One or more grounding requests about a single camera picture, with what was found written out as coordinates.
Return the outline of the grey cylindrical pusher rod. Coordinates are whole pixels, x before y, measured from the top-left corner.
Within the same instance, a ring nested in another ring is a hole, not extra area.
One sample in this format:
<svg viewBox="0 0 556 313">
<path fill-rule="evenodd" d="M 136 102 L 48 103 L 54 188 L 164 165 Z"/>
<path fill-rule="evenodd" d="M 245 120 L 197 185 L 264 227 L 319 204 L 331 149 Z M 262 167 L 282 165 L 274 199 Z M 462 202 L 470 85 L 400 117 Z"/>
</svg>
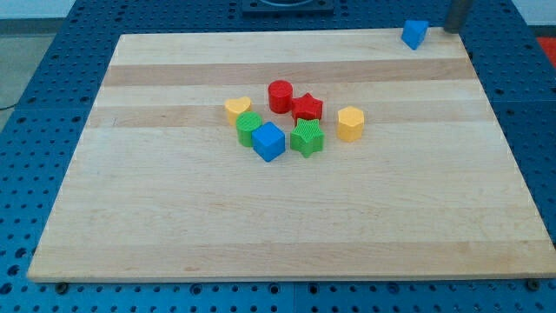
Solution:
<svg viewBox="0 0 556 313">
<path fill-rule="evenodd" d="M 452 0 L 448 5 L 443 30 L 449 34 L 458 34 L 464 26 L 472 6 L 473 0 Z"/>
</svg>

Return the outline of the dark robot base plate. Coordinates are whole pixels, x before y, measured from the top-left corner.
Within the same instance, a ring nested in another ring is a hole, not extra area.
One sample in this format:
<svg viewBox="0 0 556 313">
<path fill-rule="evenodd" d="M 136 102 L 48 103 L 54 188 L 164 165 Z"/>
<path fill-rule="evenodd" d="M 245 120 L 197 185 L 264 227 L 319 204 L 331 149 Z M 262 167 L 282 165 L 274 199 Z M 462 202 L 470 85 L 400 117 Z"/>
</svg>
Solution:
<svg viewBox="0 0 556 313">
<path fill-rule="evenodd" d="M 245 17 L 331 14 L 335 0 L 241 0 L 240 7 Z"/>
</svg>

